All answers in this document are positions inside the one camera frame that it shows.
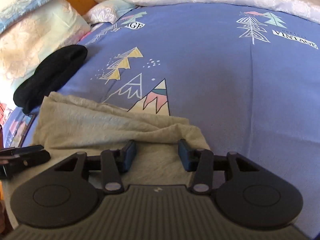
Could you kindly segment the blue patterned bed sheet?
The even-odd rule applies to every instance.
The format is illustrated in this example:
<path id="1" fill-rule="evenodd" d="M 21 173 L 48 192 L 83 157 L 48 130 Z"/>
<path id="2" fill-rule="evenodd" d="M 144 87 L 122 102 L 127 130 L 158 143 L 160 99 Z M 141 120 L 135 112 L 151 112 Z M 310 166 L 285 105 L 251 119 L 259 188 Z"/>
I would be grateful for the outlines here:
<path id="1" fill-rule="evenodd" d="M 7 239 L 319 239 L 318 24 L 226 3 L 141 6 L 78 45 L 84 64 L 56 93 L 188 119 L 226 170 L 211 193 L 104 193 L 86 168 L 96 155 L 75 152 L 14 190 Z"/>

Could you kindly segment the pastel floral pillow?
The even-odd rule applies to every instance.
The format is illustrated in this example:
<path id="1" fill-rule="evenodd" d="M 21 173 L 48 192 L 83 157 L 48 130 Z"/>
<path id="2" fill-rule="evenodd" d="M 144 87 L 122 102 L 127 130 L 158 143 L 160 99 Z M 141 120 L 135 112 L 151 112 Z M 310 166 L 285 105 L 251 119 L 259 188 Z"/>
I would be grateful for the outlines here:
<path id="1" fill-rule="evenodd" d="M 15 109 L 17 87 L 61 47 L 76 44 L 90 26 L 66 0 L 51 0 L 1 34 L 1 103 Z"/>

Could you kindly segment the smartphone with lit screen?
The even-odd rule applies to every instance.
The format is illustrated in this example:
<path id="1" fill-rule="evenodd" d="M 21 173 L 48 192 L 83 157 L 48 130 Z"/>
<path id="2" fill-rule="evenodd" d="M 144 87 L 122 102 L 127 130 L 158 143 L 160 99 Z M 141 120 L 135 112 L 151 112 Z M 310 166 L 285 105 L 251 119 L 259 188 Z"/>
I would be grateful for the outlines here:
<path id="1" fill-rule="evenodd" d="M 20 113 L 10 124 L 5 141 L 6 147 L 22 147 L 25 137 L 35 120 L 35 114 Z"/>

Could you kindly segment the black folded garment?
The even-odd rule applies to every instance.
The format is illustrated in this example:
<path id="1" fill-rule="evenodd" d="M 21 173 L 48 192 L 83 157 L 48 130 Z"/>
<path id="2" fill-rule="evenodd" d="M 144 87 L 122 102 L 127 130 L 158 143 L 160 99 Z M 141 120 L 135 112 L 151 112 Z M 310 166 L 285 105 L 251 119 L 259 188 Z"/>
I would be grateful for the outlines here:
<path id="1" fill-rule="evenodd" d="M 46 57 L 34 74 L 15 90 L 13 100 L 24 114 L 30 114 L 44 97 L 62 88 L 82 67 L 88 50 L 82 45 L 62 47 Z"/>

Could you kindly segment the grey pants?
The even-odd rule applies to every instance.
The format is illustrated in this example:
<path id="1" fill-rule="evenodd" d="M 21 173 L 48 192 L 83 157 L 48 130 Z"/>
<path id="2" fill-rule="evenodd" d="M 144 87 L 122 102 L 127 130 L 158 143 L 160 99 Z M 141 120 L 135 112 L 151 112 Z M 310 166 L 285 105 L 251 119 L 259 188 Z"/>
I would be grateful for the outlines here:
<path id="1" fill-rule="evenodd" d="M 9 221 L 13 227 L 18 225 L 10 206 L 11 195 L 18 186 L 75 152 L 99 155 L 104 150 L 120 149 L 130 140 L 137 142 L 137 156 L 123 176 L 125 185 L 187 185 L 191 174 L 184 170 L 177 153 L 180 139 L 192 148 L 208 148 L 201 130 L 188 119 L 128 112 L 110 104 L 52 92 L 44 98 L 25 140 L 26 145 L 42 145 L 51 159 L 3 183 Z"/>

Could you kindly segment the small white blue pillow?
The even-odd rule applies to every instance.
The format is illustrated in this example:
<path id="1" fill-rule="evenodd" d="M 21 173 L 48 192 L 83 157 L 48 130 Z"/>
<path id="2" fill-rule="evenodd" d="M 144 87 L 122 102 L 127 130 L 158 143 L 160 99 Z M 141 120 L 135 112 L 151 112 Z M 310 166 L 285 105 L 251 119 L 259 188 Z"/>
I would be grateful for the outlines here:
<path id="1" fill-rule="evenodd" d="M 89 25 L 97 23 L 114 24 L 121 16 L 136 8 L 135 4 L 122 0 L 108 0 L 95 5 L 82 17 Z"/>

